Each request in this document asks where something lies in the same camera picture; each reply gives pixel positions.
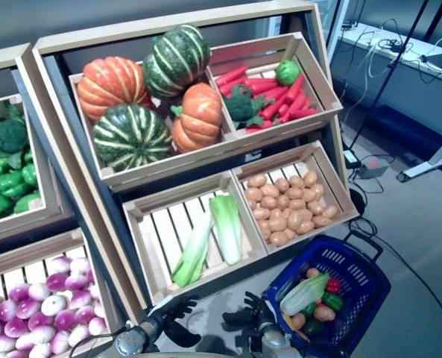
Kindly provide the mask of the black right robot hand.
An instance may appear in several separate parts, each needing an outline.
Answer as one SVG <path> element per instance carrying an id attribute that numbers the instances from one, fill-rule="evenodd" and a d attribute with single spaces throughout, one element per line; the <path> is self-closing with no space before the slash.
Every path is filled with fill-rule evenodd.
<path id="1" fill-rule="evenodd" d="M 222 314 L 224 323 L 230 327 L 252 327 L 262 330 L 271 324 L 276 324 L 276 317 L 265 301 L 246 291 L 244 298 L 245 307 L 235 313 L 225 312 Z"/>

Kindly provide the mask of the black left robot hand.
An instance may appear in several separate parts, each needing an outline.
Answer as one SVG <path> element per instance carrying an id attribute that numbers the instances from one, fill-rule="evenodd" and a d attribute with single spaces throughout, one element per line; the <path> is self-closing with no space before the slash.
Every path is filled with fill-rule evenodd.
<path id="1" fill-rule="evenodd" d="M 170 298 L 164 305 L 157 306 L 149 315 L 159 326 L 160 330 L 176 345 L 182 348 L 195 346 L 201 340 L 201 336 L 190 332 L 177 320 L 192 313 L 197 305 L 196 296 L 187 298 Z"/>

